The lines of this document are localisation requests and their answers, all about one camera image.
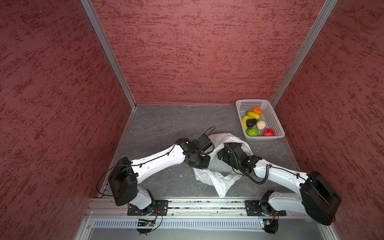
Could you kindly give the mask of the white plastic bag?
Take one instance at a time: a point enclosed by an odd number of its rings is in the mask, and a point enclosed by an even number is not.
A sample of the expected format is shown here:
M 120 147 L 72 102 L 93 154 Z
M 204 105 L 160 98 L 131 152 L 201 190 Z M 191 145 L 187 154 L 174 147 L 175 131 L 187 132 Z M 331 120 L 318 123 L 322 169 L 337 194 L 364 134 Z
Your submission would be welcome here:
M 211 158 L 209 166 L 206 170 L 194 168 L 193 171 L 196 180 L 213 186 L 218 196 L 224 198 L 231 186 L 241 178 L 241 175 L 236 174 L 230 165 L 219 160 L 218 152 L 224 148 L 225 143 L 239 143 L 248 156 L 252 155 L 253 152 L 248 143 L 230 133 L 212 134 L 209 138 L 215 146 L 213 151 L 209 149 Z

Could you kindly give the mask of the green fruit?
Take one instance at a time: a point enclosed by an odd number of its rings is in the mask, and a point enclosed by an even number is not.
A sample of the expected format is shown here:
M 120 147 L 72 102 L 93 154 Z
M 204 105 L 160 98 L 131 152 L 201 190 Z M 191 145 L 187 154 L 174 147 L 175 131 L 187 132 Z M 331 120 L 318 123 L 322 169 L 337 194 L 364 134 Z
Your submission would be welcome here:
M 247 129 L 246 134 L 250 137 L 257 137 L 259 135 L 256 129 Z

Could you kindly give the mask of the dark avocado fruit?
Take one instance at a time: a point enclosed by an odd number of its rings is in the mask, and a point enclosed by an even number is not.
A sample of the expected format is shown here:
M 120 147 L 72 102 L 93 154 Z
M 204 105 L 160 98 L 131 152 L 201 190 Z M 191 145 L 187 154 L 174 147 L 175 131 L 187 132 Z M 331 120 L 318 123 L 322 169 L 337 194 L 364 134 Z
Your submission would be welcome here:
M 257 122 L 258 122 L 257 119 L 252 119 L 251 118 L 251 119 L 247 120 L 248 128 L 253 128 L 256 125 Z

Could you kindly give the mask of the yellow banana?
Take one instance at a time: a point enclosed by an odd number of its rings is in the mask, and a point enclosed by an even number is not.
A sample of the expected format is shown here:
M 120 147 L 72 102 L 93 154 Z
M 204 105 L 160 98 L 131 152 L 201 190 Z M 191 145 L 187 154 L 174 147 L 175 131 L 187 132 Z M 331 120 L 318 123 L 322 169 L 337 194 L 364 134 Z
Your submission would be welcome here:
M 248 117 L 248 116 L 244 116 L 243 119 L 242 119 L 242 121 L 243 121 L 243 127 L 244 127 L 245 130 L 248 129 L 247 120 L 249 120 L 249 119 L 251 119 L 251 118 Z

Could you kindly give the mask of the beige ginger root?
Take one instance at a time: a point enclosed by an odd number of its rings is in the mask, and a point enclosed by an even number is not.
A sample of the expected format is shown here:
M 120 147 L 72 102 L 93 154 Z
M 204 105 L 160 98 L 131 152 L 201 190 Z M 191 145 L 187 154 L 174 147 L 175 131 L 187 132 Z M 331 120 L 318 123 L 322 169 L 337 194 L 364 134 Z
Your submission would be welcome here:
M 262 120 L 256 123 L 256 127 L 258 130 L 264 130 L 266 128 L 266 125 L 267 125 L 266 122 Z

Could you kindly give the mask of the red fruit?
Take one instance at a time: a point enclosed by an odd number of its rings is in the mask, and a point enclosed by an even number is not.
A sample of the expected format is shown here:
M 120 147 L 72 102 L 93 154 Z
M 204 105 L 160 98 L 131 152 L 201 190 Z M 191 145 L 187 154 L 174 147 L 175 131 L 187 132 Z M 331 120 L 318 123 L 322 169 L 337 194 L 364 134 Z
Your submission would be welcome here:
M 275 131 L 272 129 L 266 129 L 263 134 L 264 137 L 273 137 L 275 136 Z

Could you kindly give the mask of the yellow fruit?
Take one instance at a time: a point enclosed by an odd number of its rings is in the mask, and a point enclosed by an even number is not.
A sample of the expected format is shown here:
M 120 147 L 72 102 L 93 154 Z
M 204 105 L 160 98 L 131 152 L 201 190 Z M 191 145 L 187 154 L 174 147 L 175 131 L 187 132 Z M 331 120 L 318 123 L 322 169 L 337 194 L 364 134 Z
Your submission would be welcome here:
M 255 113 L 253 111 L 247 111 L 246 116 L 249 118 L 252 118 L 252 119 L 257 119 L 257 120 L 261 118 L 261 115 L 259 115 L 258 113 Z

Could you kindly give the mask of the orange fruit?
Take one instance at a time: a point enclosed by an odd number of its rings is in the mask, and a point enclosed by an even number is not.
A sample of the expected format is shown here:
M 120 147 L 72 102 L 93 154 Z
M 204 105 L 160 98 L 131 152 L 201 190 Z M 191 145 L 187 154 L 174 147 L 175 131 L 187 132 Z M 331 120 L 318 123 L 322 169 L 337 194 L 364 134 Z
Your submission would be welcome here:
M 260 109 L 260 108 L 255 108 L 255 109 L 253 109 L 253 112 L 254 112 L 254 113 L 257 113 L 257 114 L 259 114 L 259 115 L 262 115 L 263 110 Z

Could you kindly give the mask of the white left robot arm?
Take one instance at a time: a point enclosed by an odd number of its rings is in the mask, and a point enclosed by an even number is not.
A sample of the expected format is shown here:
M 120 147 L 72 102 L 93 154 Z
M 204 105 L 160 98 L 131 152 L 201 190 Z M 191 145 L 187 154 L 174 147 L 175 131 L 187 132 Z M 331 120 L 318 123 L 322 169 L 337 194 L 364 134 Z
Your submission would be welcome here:
M 151 212 L 156 205 L 155 199 L 139 184 L 168 167 L 184 162 L 192 168 L 205 170 L 214 149 L 213 142 L 203 134 L 193 141 L 178 139 L 171 147 L 145 158 L 132 161 L 127 157 L 121 158 L 108 170 L 107 177 L 116 206 L 131 204 L 139 210 Z

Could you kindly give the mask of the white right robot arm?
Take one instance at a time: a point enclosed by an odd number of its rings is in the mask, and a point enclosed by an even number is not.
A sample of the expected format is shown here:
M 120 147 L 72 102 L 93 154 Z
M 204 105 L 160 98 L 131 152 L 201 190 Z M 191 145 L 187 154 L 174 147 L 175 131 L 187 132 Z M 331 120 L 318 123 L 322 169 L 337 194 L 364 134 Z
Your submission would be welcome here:
M 238 143 L 225 144 L 217 157 L 257 185 L 272 181 L 292 191 L 284 194 L 268 190 L 255 208 L 257 213 L 275 216 L 282 211 L 297 212 L 325 226 L 335 221 L 342 199 L 319 172 L 304 173 L 277 166 L 248 155 Z

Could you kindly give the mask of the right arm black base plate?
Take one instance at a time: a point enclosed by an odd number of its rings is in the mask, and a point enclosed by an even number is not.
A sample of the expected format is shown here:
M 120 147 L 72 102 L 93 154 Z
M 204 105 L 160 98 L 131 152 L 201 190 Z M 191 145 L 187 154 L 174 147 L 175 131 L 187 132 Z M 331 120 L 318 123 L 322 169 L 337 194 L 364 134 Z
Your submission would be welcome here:
M 245 201 L 245 209 L 249 217 L 285 217 L 287 215 L 286 211 L 276 211 L 266 201 L 247 200 Z

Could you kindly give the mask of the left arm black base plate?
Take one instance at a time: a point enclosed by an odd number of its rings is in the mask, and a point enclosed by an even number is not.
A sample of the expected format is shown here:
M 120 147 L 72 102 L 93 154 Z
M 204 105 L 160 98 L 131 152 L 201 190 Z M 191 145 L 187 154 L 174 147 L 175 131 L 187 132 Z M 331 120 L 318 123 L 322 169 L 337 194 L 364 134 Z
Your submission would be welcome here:
M 168 212 L 168 200 L 155 200 L 155 205 L 151 210 L 140 210 L 138 207 L 129 204 L 128 205 L 128 216 L 166 216 Z

